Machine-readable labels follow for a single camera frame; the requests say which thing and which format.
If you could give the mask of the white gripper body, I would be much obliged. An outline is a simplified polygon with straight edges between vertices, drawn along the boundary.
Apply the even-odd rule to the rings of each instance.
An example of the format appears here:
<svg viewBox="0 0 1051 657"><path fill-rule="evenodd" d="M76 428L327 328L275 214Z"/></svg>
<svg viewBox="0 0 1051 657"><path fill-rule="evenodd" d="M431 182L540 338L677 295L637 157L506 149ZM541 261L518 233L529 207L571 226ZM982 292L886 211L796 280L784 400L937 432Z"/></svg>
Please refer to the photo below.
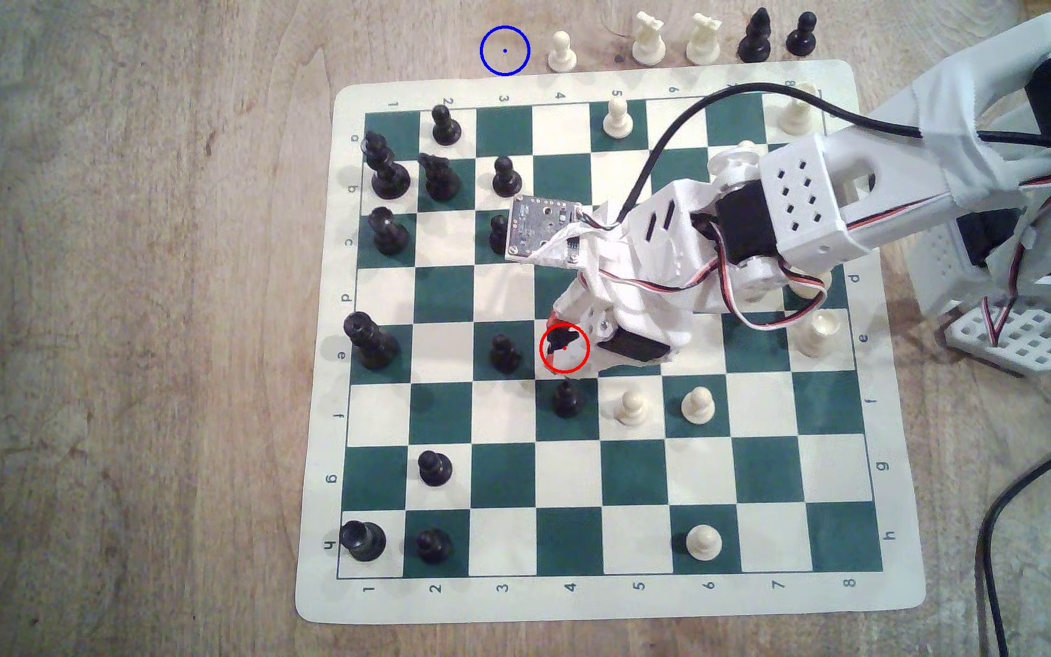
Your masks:
<svg viewBox="0 0 1051 657"><path fill-rule="evenodd" d="M716 246L692 215L718 194L716 185L676 180L626 214L601 206L599 220L617 222L611 229L575 227L580 280L614 313L613 335L589 335L589 364L593 351L650 361L688 345L693 312L708 305L720 276Z"/></svg>

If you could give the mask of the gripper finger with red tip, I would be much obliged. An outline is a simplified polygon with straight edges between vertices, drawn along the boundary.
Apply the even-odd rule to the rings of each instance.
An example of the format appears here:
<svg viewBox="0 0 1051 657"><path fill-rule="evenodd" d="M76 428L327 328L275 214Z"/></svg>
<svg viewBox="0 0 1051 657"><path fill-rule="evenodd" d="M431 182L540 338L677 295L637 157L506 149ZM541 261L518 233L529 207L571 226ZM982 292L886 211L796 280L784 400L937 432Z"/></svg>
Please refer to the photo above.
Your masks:
<svg viewBox="0 0 1051 657"><path fill-rule="evenodd" d="M671 351L668 354L665 354L661 358L650 360L650 361L633 360L628 358L628 356L616 354L609 351L593 351L593 353L591 354L591 366L597 372L604 372L604 370L611 368L620 368L620 367L659 368L662 364L667 363L669 360L674 360L674 351Z"/></svg>
<svg viewBox="0 0 1051 657"><path fill-rule="evenodd" d="M555 300L547 317L547 328L570 322L579 326L588 335L613 335L613 307L603 299L594 296L582 280L574 280Z"/></svg>

